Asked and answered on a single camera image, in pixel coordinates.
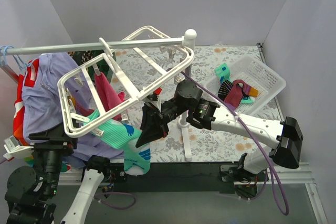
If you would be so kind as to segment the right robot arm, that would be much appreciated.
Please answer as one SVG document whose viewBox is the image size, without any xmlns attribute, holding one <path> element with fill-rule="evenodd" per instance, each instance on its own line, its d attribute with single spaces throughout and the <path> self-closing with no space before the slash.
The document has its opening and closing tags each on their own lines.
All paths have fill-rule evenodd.
<svg viewBox="0 0 336 224">
<path fill-rule="evenodd" d="M 186 121 L 197 129 L 256 137 L 264 144 L 239 159 L 235 173 L 242 180 L 251 180 L 273 164 L 287 169 L 299 167 L 303 135 L 296 119 L 288 116 L 283 121 L 265 120 L 231 113 L 226 106 L 203 99 L 202 94 L 203 90 L 195 83 L 183 80 L 176 86 L 173 98 L 163 102 L 160 109 L 152 101 L 146 102 L 142 108 L 142 133 L 136 147 L 166 137 L 168 124 L 187 112 Z"/>
</svg>

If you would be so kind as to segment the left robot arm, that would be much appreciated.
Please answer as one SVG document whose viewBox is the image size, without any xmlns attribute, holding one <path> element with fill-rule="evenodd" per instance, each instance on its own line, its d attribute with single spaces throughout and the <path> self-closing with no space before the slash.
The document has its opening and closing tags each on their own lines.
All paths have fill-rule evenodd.
<svg viewBox="0 0 336 224">
<path fill-rule="evenodd" d="M 55 204 L 46 201 L 56 195 L 62 159 L 73 154 L 77 139 L 69 137 L 62 124 L 30 134 L 33 166 L 15 169 L 7 180 L 5 200 L 7 223 L 54 223 Z M 87 162 L 80 188 L 61 223 L 84 223 L 101 182 L 111 178 L 108 158 L 93 155 Z"/>
</svg>

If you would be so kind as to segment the teal patterned sock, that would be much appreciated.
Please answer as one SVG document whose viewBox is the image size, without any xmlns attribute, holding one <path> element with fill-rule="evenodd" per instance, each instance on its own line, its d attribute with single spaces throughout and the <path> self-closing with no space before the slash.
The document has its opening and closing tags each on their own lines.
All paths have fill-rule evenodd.
<svg viewBox="0 0 336 224">
<path fill-rule="evenodd" d="M 231 80 L 230 80 L 230 70 L 229 70 L 229 67 L 226 63 L 221 64 L 214 71 L 215 71 L 215 74 L 218 77 L 220 83 L 222 83 L 225 80 L 229 80 L 231 82 Z M 255 98 L 252 98 L 252 97 L 244 98 L 242 96 L 242 99 L 241 99 L 240 102 L 242 104 L 251 104 L 251 103 L 254 103 L 254 101 L 255 101 Z"/>
</svg>

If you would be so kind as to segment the magenta purple sock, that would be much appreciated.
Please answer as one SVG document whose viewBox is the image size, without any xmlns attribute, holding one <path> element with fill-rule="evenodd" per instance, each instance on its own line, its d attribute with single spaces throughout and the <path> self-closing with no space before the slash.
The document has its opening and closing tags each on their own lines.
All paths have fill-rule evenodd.
<svg viewBox="0 0 336 224">
<path fill-rule="evenodd" d="M 242 99 L 242 89 L 241 87 L 239 86 L 240 83 L 243 83 L 243 84 L 247 84 L 245 81 L 243 80 L 235 80 L 233 81 L 233 87 L 230 91 L 230 93 L 228 94 L 228 96 L 225 98 L 224 102 L 226 104 L 229 104 L 233 110 L 236 109 L 239 104 L 240 104 L 240 101 Z M 251 97 L 257 97 L 258 96 L 258 90 L 253 88 L 253 95 Z"/>
<path fill-rule="evenodd" d="M 94 110 L 92 109 L 85 109 L 83 106 L 77 103 L 74 98 L 68 98 L 68 103 L 70 106 L 70 110 L 73 113 L 77 113 L 82 116 L 89 116 L 94 112 Z"/>
</svg>

